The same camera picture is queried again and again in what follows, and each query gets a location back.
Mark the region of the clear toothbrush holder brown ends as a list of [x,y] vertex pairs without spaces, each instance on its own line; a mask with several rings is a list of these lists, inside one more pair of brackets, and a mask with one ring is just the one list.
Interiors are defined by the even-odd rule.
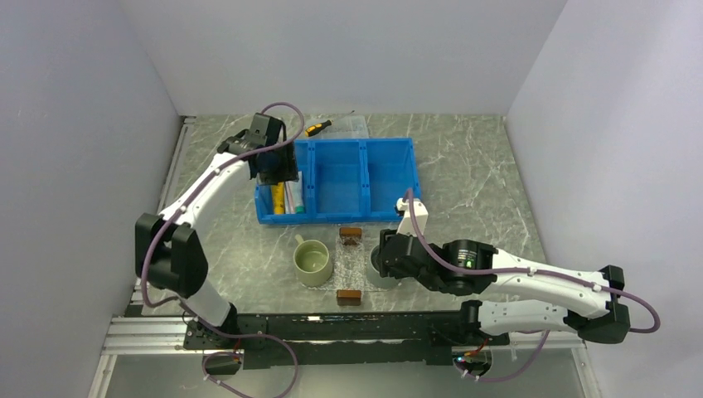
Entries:
[[362,228],[343,226],[339,228],[336,241],[336,301],[339,307],[361,305],[363,295],[362,274]]

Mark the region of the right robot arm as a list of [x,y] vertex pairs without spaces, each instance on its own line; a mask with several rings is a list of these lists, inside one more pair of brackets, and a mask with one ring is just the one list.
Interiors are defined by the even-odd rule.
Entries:
[[572,332],[602,344],[621,343],[630,314],[620,303],[623,271],[559,270],[474,240],[423,247],[419,238],[383,230],[371,252],[382,277],[415,279],[427,290],[462,297],[457,333],[467,344],[510,332]]

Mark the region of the light green ceramic mug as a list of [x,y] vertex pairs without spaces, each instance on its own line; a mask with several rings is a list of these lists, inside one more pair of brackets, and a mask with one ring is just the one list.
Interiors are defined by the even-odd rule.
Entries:
[[319,240],[305,240],[296,235],[297,247],[293,252],[293,266],[297,280],[307,287],[325,284],[333,272],[330,252]]

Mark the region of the grey ceramic mug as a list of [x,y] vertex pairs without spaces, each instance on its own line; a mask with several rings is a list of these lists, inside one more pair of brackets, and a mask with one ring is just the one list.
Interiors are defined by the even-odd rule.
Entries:
[[378,289],[393,289],[400,283],[398,279],[392,277],[382,277],[378,270],[378,253],[380,247],[377,245],[370,253],[370,262],[366,267],[366,279],[374,287]]

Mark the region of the white teal toothpaste tube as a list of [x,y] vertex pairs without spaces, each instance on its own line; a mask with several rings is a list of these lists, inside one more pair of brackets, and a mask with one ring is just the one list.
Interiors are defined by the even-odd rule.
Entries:
[[289,214],[304,214],[303,173],[298,171],[295,181],[286,182],[286,195]]

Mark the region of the blue three-compartment plastic bin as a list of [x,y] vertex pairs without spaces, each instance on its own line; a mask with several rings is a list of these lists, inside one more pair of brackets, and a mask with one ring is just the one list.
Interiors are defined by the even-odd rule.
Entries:
[[268,187],[255,188],[262,225],[394,222],[396,201],[408,188],[421,198],[415,145],[411,138],[298,140],[303,214],[274,213]]

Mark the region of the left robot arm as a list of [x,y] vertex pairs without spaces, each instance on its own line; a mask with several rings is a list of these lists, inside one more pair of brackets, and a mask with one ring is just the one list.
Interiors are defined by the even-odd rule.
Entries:
[[206,327],[218,348],[231,346],[240,331],[237,309],[208,279],[209,265],[198,235],[209,228],[223,203],[245,182],[264,185],[295,181],[298,169],[293,139],[285,122],[265,113],[222,141],[206,170],[178,199],[157,215],[144,213],[134,227],[135,273],[143,301],[156,308],[148,286],[171,292]]

